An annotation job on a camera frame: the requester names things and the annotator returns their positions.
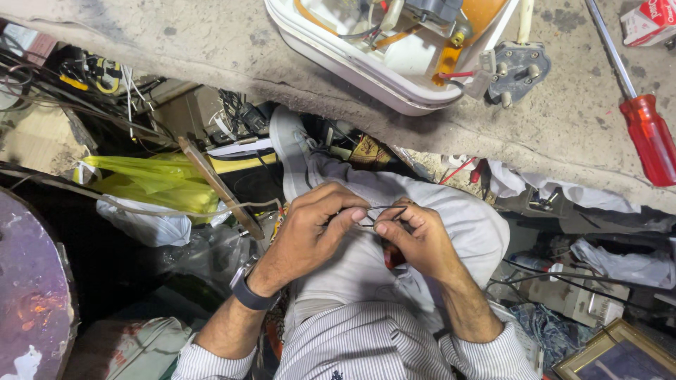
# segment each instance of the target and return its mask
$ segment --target shoe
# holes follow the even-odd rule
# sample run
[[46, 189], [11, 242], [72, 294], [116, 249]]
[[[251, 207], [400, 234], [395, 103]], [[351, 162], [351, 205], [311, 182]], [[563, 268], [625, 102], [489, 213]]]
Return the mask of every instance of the shoe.
[[310, 152], [317, 144], [309, 138], [298, 114], [283, 105], [275, 108], [272, 113], [270, 140], [284, 166], [284, 197], [291, 203], [310, 190], [306, 173]]

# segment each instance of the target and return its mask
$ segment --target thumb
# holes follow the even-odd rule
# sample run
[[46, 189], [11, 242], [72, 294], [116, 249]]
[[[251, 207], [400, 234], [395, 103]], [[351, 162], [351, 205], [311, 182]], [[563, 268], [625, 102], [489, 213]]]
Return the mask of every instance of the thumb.
[[361, 207], [348, 208], [331, 219], [327, 230], [319, 239], [317, 246], [325, 251], [335, 251], [343, 236], [355, 223], [366, 218], [366, 210]]
[[376, 223], [374, 230], [378, 235], [390, 240], [399, 247], [402, 253], [411, 252], [415, 249], [416, 239], [411, 236], [401, 225], [390, 220], [382, 220]]

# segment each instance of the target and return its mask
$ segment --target fingernail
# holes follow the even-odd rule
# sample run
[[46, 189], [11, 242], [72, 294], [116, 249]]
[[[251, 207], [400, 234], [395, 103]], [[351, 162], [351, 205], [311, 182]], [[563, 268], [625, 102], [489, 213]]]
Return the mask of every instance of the fingernail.
[[366, 211], [364, 210], [356, 210], [352, 213], [352, 220], [354, 222], [360, 222], [364, 218], [366, 218]]
[[378, 224], [376, 226], [376, 232], [378, 235], [384, 235], [387, 232], [387, 227], [384, 224]]

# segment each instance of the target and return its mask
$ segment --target shirt cuff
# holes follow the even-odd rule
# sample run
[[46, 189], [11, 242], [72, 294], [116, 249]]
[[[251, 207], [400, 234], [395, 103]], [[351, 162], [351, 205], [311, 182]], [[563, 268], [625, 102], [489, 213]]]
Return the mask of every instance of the shirt cuff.
[[441, 352], [467, 379], [537, 379], [516, 338], [512, 322], [489, 343], [471, 343], [444, 335]]
[[178, 357], [178, 364], [172, 379], [233, 379], [241, 380], [249, 372], [254, 360], [256, 348], [251, 354], [242, 359], [225, 359], [212, 354], [199, 345], [193, 343], [193, 334], [183, 346]]

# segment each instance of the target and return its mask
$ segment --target picture frame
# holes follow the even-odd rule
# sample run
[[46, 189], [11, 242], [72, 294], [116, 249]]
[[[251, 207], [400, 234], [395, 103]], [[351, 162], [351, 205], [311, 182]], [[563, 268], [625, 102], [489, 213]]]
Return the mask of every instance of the picture frame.
[[564, 380], [676, 380], [676, 358], [622, 319], [554, 366]]

